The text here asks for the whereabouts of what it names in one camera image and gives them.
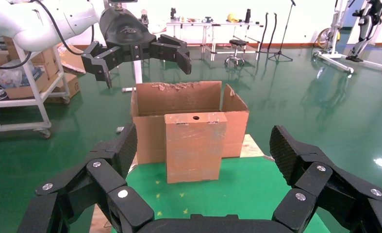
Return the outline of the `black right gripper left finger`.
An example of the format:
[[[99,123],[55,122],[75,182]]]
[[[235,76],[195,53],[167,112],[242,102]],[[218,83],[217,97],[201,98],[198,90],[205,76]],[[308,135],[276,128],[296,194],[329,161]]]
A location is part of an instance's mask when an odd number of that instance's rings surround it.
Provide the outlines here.
[[[74,167],[36,189],[18,227],[20,233],[67,233],[85,209],[97,205],[119,233],[136,233],[154,211],[126,181],[137,151],[134,124],[97,143]]]

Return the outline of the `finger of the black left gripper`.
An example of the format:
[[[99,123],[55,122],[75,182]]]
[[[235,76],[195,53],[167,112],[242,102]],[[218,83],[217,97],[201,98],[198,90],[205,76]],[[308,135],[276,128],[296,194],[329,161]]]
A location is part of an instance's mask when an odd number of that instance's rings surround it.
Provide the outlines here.
[[[106,82],[108,89],[112,88],[110,71],[120,64],[121,47],[105,48],[99,41],[92,42],[81,55],[84,69],[95,75],[96,81]]]
[[[155,42],[150,44],[150,56],[159,60],[175,62],[186,74],[191,74],[192,62],[190,51],[185,41],[162,34]]]

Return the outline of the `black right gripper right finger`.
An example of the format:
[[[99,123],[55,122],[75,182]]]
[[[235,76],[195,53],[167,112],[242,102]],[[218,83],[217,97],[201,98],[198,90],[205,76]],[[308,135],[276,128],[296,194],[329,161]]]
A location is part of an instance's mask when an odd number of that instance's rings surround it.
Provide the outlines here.
[[[351,233],[382,233],[382,188],[336,166],[317,146],[295,140],[275,125],[270,154],[297,203],[281,202],[273,219],[301,233],[317,208]]]

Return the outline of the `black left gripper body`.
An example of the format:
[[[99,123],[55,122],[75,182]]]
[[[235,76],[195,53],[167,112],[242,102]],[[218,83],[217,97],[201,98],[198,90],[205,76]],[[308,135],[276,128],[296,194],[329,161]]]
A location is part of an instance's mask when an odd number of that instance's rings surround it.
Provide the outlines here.
[[[156,36],[130,11],[108,8],[100,16],[99,26],[106,47],[113,51],[117,62],[151,58],[150,47]]]

